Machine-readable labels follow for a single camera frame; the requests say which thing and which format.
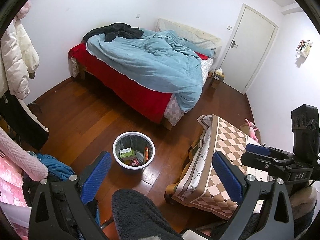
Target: red blanket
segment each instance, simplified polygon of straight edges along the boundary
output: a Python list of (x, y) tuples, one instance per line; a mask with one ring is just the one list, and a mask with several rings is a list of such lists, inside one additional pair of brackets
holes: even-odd
[(155, 123), (160, 123), (169, 103), (171, 93), (147, 89), (120, 74), (95, 56), (87, 52), (81, 43), (69, 51), (69, 58), (75, 57), (89, 72), (111, 88), (124, 102)]

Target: door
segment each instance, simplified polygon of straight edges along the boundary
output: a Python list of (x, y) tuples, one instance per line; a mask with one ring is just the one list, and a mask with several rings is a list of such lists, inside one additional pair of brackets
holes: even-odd
[(275, 28), (268, 20), (245, 7), (221, 65), (225, 73), (224, 83), (244, 94), (269, 48)]

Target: black pants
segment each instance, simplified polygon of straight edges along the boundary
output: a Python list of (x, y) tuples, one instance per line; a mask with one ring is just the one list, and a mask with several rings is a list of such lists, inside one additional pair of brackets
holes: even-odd
[(0, 99), (0, 115), (22, 140), (40, 150), (48, 140), (49, 133), (23, 109), (16, 96), (9, 91), (4, 95), (7, 103), (4, 97)]
[(132, 189), (120, 189), (112, 196), (112, 213), (120, 240), (158, 236), (163, 240), (182, 240), (146, 196)]

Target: plastic container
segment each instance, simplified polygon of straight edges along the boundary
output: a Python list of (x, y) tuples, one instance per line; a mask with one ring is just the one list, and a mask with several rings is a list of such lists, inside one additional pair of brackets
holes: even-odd
[[(124, 164), (120, 159), (120, 150), (126, 148), (133, 148), (135, 151), (144, 152), (145, 147), (149, 149), (149, 161), (141, 166), (132, 167)], [(155, 145), (151, 139), (143, 133), (140, 132), (125, 132), (119, 135), (113, 143), (113, 156), (116, 162), (121, 165), (126, 171), (143, 171), (145, 167), (150, 165), (155, 157)]]

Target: door lock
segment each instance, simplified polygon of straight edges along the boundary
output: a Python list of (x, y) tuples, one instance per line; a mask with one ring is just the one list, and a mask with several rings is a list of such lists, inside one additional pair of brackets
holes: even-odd
[(231, 48), (233, 49), (233, 47), (237, 48), (238, 45), (236, 44), (236, 41), (233, 41), (233, 43), (231, 44)]

